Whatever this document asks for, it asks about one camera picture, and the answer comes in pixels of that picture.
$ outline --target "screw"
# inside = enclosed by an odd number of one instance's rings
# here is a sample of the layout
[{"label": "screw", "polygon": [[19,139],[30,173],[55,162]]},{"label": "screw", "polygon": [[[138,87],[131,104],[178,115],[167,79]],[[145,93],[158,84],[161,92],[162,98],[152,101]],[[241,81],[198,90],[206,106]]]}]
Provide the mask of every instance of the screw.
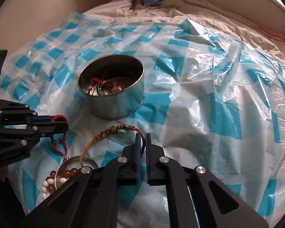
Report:
[{"label": "screw", "polygon": [[168,163],[168,162],[169,162],[169,158],[166,157],[166,156],[162,156],[162,157],[160,157],[160,162],[162,162],[162,163]]},{"label": "screw", "polygon": [[28,144],[28,142],[26,140],[21,140],[21,144],[26,146]]},{"label": "screw", "polygon": [[200,174],[204,174],[206,172],[206,168],[204,166],[196,167],[196,171]]},{"label": "screw", "polygon": [[124,157],[124,156],[121,156],[121,157],[119,157],[118,159],[117,159],[117,161],[119,162],[119,163],[125,163],[125,162],[127,162],[127,157]]},{"label": "screw", "polygon": [[90,167],[88,167],[88,166],[85,166],[85,167],[82,167],[81,168],[81,173],[83,173],[83,174],[88,174],[88,173],[90,173],[91,172],[91,168]]}]

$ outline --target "checkered tablecloth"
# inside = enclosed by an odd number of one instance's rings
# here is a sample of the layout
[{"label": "checkered tablecloth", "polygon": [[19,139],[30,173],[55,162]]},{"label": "checkered tablecloth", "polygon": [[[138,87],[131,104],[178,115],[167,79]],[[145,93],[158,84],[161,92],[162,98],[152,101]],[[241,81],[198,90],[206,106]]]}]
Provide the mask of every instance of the checkered tablecloth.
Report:
[{"label": "checkered tablecloth", "polygon": [[[111,54],[144,64],[146,97],[136,112],[109,122],[90,114],[77,77]],[[285,64],[191,20],[111,25],[72,13],[5,61],[0,99],[67,116],[70,157],[107,127],[135,125],[183,166],[205,166],[271,227],[285,213]],[[104,166],[134,138],[121,131],[87,154]],[[26,212],[42,201],[42,182],[61,161],[44,138],[30,158],[9,166]],[[118,227],[169,227],[165,188],[147,184],[142,163],[140,184],[122,187]]]}]

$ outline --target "braided bracelet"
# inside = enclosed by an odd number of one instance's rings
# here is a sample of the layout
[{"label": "braided bracelet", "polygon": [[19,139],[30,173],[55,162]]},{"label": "braided bracelet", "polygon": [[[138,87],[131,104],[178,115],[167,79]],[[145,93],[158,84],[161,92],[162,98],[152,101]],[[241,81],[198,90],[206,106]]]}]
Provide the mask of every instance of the braided bracelet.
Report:
[{"label": "braided bracelet", "polygon": [[100,132],[98,135],[95,136],[95,138],[85,147],[85,149],[82,151],[81,155],[80,155],[80,165],[81,167],[84,166],[83,164],[83,157],[84,157],[84,154],[86,153],[86,151],[90,148],[90,146],[92,146],[96,141],[100,140],[100,139],[103,139],[103,138],[106,138],[108,134],[110,133],[115,133],[116,131],[118,130],[132,130],[132,131],[136,131],[137,133],[140,134],[141,138],[142,138],[142,149],[140,151],[140,157],[143,156],[143,153],[145,151],[145,147],[146,147],[146,139],[143,135],[143,133],[138,129],[136,128],[135,126],[133,125],[117,125],[116,127],[115,126],[112,126],[111,128],[107,128],[105,131],[102,131]]}]

